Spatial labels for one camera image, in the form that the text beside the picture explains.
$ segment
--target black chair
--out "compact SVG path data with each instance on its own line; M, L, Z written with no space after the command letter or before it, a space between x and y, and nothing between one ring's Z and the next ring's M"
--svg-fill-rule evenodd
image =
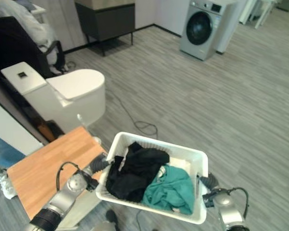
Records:
M14 17L0 18L0 70L26 62L44 78L53 77L46 56L58 49L58 70L65 65L64 53L59 41L54 41L46 52L42 52Z

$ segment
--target white cloth on chair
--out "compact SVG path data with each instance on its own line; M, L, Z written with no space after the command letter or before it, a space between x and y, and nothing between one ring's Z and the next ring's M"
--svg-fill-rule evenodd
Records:
M52 42L57 40L53 29L47 24L39 23L25 7L12 0L0 0L0 17L8 16L16 18L42 52L45 52ZM56 49L47 55L47 60L49 65L57 62Z

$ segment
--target teal clothing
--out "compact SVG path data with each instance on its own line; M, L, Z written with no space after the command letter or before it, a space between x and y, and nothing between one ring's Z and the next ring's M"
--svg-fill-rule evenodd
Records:
M165 173L146 188L142 203L157 209L179 209L180 213L193 213L194 187L188 173L177 167L165 165Z

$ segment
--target wood-grain floor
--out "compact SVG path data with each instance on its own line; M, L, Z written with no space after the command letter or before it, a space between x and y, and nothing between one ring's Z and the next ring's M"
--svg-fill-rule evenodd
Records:
M202 150L209 170L224 187L250 194L247 222L252 231L289 231L289 13L273 10L255 30L239 25L224 55L201 62L178 50L179 38L150 27L109 43L106 57L97 48L67 55L77 68L106 77L138 120L154 123L159 139ZM90 126L108 149L116 133L137 133L109 93L105 115ZM244 195L233 193L240 210ZM123 231L138 230L136 209L100 203L80 223L89 231L107 209L119 215ZM220 231L214 210L199 226L141 212L143 231ZM18 199L0 193L0 230L18 230L27 217Z

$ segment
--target white laundry basket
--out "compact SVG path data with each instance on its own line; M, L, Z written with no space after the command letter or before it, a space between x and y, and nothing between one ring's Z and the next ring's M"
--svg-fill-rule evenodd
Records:
M143 209L154 213L159 213L168 217L172 217L178 220L183 220L194 224L202 224L206 219L206 207L202 195L206 194L207 190L205 186L202 184L202 182L201 181L199 182L196 179L196 176L197 174L205 177L208 176L208 160L206 154L204 152L195 149L178 146L175 144L158 141L127 132L120 132L114 138L114 141L108 153L107 160L114 159L116 155L123 156L126 151L126 148L135 141L138 142L144 148L156 148L167 152L170 156L169 165L180 167L188 172L195 186L196 198L193 214L185 215L173 211L154 209L141 203L135 203L116 198L115 196L111 195L106 189L106 181L111 166L106 167L102 172L100 177L100 184L96 188L96 195L101 200L104 201L109 201L125 206Z

